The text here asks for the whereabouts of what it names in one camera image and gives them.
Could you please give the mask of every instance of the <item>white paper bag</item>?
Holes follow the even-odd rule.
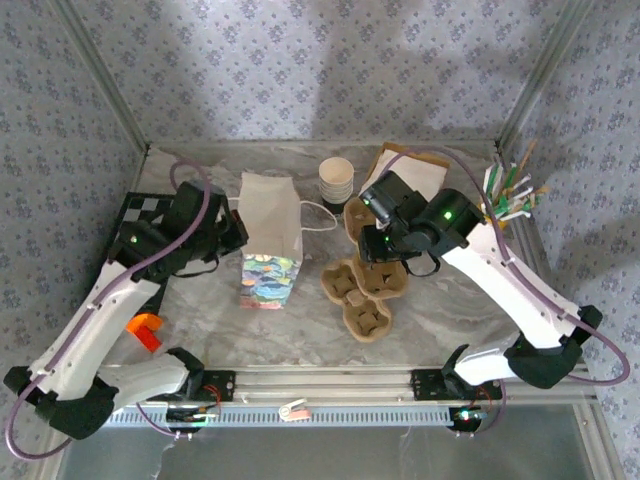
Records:
[[[334,220],[329,228],[303,228],[301,204],[325,210]],[[242,248],[240,305],[247,308],[282,308],[302,265],[302,231],[333,230],[335,217],[322,205],[301,202],[290,177],[242,174],[238,213],[249,234]]]

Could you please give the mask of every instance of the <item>white string handle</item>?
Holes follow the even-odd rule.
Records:
[[[333,227],[326,227],[326,228],[307,228],[307,227],[302,227],[302,230],[306,230],[307,232],[328,232],[329,230],[335,230],[336,228],[338,228],[338,220],[336,220],[336,217],[333,215],[333,213],[331,213],[329,210],[327,210],[323,205],[320,205],[319,203],[316,203],[316,202],[310,202],[309,200],[301,200],[300,201],[300,205],[305,204],[305,203],[307,205],[313,205],[314,207],[321,208],[322,210],[327,212],[329,214],[329,216],[331,217],[331,220],[333,220]]]

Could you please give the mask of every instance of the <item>floral wallpaper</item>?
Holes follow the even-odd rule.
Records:
[[[75,0],[151,142],[496,138],[563,0]]]
[[[140,154],[47,4],[0,5],[0,375],[42,354],[99,267]],[[13,395],[0,386],[4,430]],[[20,415],[33,451],[42,424]],[[0,478],[28,464],[0,442]]]
[[[631,361],[629,380],[598,392],[630,479],[640,478],[639,47],[640,4],[597,2],[523,132],[540,139],[529,170],[551,187],[535,220],[557,287],[598,306]],[[585,357],[596,377],[621,371],[596,340]]]

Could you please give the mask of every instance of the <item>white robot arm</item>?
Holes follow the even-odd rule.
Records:
[[[360,198],[386,225],[383,230],[363,228],[359,251],[364,261],[407,260],[423,252],[437,263],[442,259],[482,288],[520,330],[491,344],[456,350],[442,369],[452,393],[462,395],[488,381],[515,376],[533,386],[551,388],[571,372],[589,334],[566,317],[579,318],[595,329],[602,314],[563,298],[507,249],[506,258],[516,263],[522,275],[518,278],[503,260],[493,227],[464,195],[445,189],[427,202],[388,171]],[[560,308],[550,308],[543,298],[553,299]]]
[[[183,183],[171,208],[158,213],[163,214],[158,225],[145,220],[122,225],[98,280],[71,322],[40,358],[29,367],[13,367],[5,376],[14,393],[28,393],[25,400],[35,405],[36,413],[71,438],[93,434],[123,406],[176,392],[188,399],[200,388],[204,365],[181,348],[136,365],[102,366],[127,323],[163,281],[190,261],[217,262],[248,239],[237,212],[229,210],[224,192],[214,186]],[[193,233],[167,249],[177,245],[176,238],[191,229],[198,216],[201,221]],[[163,249],[167,254],[159,256]],[[136,270],[141,262],[148,266]]]

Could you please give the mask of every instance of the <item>black and white checkerboard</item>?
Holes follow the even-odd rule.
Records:
[[[116,221],[116,227],[113,231],[109,247],[113,245],[113,242],[118,237],[120,232],[120,226],[122,222],[135,222],[136,220],[146,220],[153,216],[156,211],[166,212],[171,203],[173,202],[174,195],[164,195],[155,193],[137,193],[129,192],[122,203],[118,219]],[[151,223],[157,224],[162,221],[162,215],[159,215]],[[164,297],[164,291],[167,288],[167,281],[165,281],[158,293],[145,303],[138,313],[155,313],[160,311],[160,305],[162,304],[162,298]]]

